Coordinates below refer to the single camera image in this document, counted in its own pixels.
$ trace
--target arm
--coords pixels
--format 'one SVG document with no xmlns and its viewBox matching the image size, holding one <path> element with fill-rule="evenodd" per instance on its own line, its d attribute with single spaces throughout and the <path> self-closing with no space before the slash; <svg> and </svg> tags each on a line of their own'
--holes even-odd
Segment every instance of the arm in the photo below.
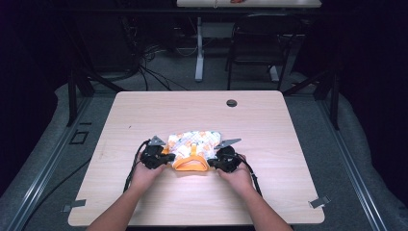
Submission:
<svg viewBox="0 0 408 231">
<path fill-rule="evenodd" d="M 137 165 L 129 189 L 94 220 L 87 230 L 126 230 L 139 199 L 165 167 L 161 165 L 156 169 L 148 169 L 142 164 Z"/>
<path fill-rule="evenodd" d="M 234 172 L 226 173 L 221 169 L 217 169 L 217 172 L 243 200 L 257 231 L 292 230 L 289 224 L 255 191 L 249 170 L 244 163 L 240 163 Z"/>
</svg>

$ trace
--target wire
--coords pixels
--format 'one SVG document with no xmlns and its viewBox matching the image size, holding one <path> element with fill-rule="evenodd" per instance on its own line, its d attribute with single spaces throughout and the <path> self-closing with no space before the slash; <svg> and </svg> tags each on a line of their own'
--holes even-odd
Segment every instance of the wire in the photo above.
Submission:
<svg viewBox="0 0 408 231">
<path fill-rule="evenodd" d="M 243 155 L 241 155 L 241 154 L 239 154 L 239 153 L 236 153 L 236 154 L 240 157 L 241 161 L 248 167 L 249 172 L 251 173 L 252 180 L 254 181 L 255 189 L 256 189 L 256 191 L 258 192 L 258 194 L 259 194 L 260 196 L 262 196 L 261 188 L 259 187 L 259 184 L 258 184 L 258 177 L 255 175 L 255 172 L 253 171 L 252 167 L 251 167 L 251 166 L 249 165 L 249 163 L 245 160 L 245 158 L 243 157 Z"/>
<path fill-rule="evenodd" d="M 147 141 L 144 141 L 138 148 L 138 151 L 135 153 L 135 159 L 133 160 L 133 164 L 132 164 L 132 168 L 130 169 L 129 175 L 126 178 L 126 182 L 125 182 L 125 187 L 123 188 L 123 192 L 125 193 L 127 191 L 127 189 L 129 188 L 130 182 L 132 181 L 132 177 L 133 177 L 133 172 L 135 171 L 136 166 L 138 165 L 138 163 L 140 163 L 140 161 L 138 161 L 138 157 L 139 157 L 139 153 L 141 151 L 141 148 L 144 147 L 145 145 L 147 145 L 150 142 L 150 139 Z"/>
<path fill-rule="evenodd" d="M 81 164 L 78 168 L 76 168 L 74 171 L 72 171 L 68 176 L 66 176 L 57 186 L 55 186 L 43 199 L 42 201 L 36 206 L 36 208 L 33 210 L 33 212 L 28 216 L 26 221 L 24 222 L 24 225 L 21 230 L 24 230 L 27 227 L 27 224 L 29 223 L 30 219 L 33 217 L 33 215 L 36 213 L 36 211 L 39 209 L 39 207 L 45 202 L 46 199 L 60 186 L 62 185 L 67 179 L 69 179 L 71 176 L 73 176 L 75 173 L 77 173 L 82 167 L 84 167 L 86 164 L 90 162 L 90 159 L 87 159 L 83 164 Z"/>
<path fill-rule="evenodd" d="M 236 155 L 224 154 L 223 156 L 231 157 L 231 158 L 234 158 L 234 159 L 239 159 L 241 162 L 243 162 L 243 163 L 248 167 L 248 170 L 249 170 L 250 175 L 251 175 L 251 177 L 252 177 L 252 180 L 253 180 L 253 182 L 254 182 L 255 190 L 256 190 L 256 192 L 258 192 L 258 194 L 259 194 L 260 196 L 262 196 L 261 188 L 259 187 L 259 184 L 258 184 L 258 177 L 255 175 L 255 172 L 253 171 L 252 167 L 251 167 L 251 166 L 249 165 L 249 163 L 245 160 L 245 158 L 243 157 L 242 154 L 239 154 L 239 153 L 235 153 L 235 154 L 236 154 Z"/>
</svg>

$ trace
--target table leg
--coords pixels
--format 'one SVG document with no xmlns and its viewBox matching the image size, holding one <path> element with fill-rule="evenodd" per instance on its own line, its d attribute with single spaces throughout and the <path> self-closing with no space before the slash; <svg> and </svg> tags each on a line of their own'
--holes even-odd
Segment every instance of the table leg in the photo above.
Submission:
<svg viewBox="0 0 408 231">
<path fill-rule="evenodd" d="M 195 67 L 195 81 L 201 82 L 203 80 L 204 68 L 204 51 L 203 51 L 203 35 L 201 17 L 197 18 L 197 65 Z"/>
</svg>

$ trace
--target chair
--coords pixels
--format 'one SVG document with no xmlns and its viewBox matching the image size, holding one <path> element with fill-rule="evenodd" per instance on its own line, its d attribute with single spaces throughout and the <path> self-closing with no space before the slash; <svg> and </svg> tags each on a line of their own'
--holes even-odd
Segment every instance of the chair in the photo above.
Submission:
<svg viewBox="0 0 408 231">
<path fill-rule="evenodd" d="M 268 72 L 282 65 L 277 89 L 280 90 L 293 38 L 301 28 L 300 19 L 287 14 L 251 13 L 237 20 L 231 37 L 225 70 L 231 89 L 233 64 L 264 65 Z"/>
</svg>

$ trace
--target table top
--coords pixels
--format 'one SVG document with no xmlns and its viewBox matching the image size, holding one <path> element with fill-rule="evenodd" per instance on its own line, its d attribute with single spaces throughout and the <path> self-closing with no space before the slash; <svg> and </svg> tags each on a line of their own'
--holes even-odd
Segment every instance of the table top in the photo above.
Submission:
<svg viewBox="0 0 408 231">
<path fill-rule="evenodd" d="M 319 8 L 320 0 L 245 0 L 231 3 L 230 0 L 177 0 L 178 7 L 187 8 Z"/>
<path fill-rule="evenodd" d="M 236 107 L 227 106 L 229 99 Z M 288 223 L 321 223 L 324 213 L 285 100 L 279 91 L 126 91 L 116 96 L 68 222 L 87 226 L 120 197 L 143 141 L 193 130 L 218 131 L 258 176 L 266 202 Z M 140 200 L 130 225 L 252 224 L 217 172 L 168 168 Z"/>
</svg>

